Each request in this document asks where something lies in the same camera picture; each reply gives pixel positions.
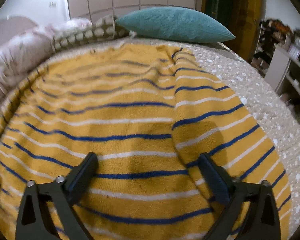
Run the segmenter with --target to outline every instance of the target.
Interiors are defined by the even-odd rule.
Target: black clamp
[[[39,185],[33,180],[29,181],[18,213],[16,240],[60,239],[52,222],[47,202],[54,203],[69,239],[93,240],[72,206],[78,203],[87,190],[97,167],[97,156],[89,153],[66,177],[59,176],[53,182]]]
[[[279,214],[268,181],[253,184],[232,178],[207,153],[200,155],[198,166],[216,201],[226,206],[203,240],[226,240],[244,202],[250,206],[236,240],[281,239]]]
[[[89,153],[66,177],[37,185],[27,183],[17,219],[16,240],[60,239],[47,202],[53,202],[70,240],[92,240],[72,206],[88,188],[98,166],[97,156]],[[250,206],[236,240],[280,240],[280,222],[272,187],[268,181],[252,184],[230,177],[208,154],[201,154],[198,166],[216,201],[225,209],[203,240],[226,240],[237,221],[242,204]]]

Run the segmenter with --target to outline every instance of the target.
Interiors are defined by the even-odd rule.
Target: towel
[[[224,208],[197,166],[204,152],[231,176],[271,183],[288,237],[290,187],[272,141],[185,48],[130,44],[40,67],[3,103],[0,129],[0,230],[8,240],[27,181],[65,176],[88,152],[99,168],[74,210],[95,239],[202,239]]]

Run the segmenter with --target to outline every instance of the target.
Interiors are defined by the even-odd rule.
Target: metal screw
[[[34,180],[30,180],[30,181],[28,181],[28,183],[27,183],[27,187],[32,187],[33,185],[35,185],[35,182],[34,182]]]
[[[65,177],[64,176],[59,176],[56,178],[56,182],[57,183],[61,183],[61,182],[64,182],[65,181]]]
[[[241,180],[240,180],[239,177],[233,177],[233,178],[232,178],[232,182],[239,183],[239,182],[241,182]]]
[[[261,185],[267,186],[267,187],[271,186],[270,182],[267,181],[267,180],[263,180],[263,181],[261,182]]]

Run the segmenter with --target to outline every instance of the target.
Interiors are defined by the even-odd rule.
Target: wall
[[[57,6],[50,8],[49,2]],[[9,16],[25,16],[38,25],[57,24],[70,18],[67,0],[6,0],[0,8],[0,19]]]
[[[279,19],[292,30],[300,29],[300,14],[290,0],[265,0],[263,17]]]

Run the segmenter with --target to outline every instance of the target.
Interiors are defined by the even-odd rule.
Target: wall socket
[[[56,2],[50,2],[49,7],[55,8],[55,7],[57,7],[57,3]]]

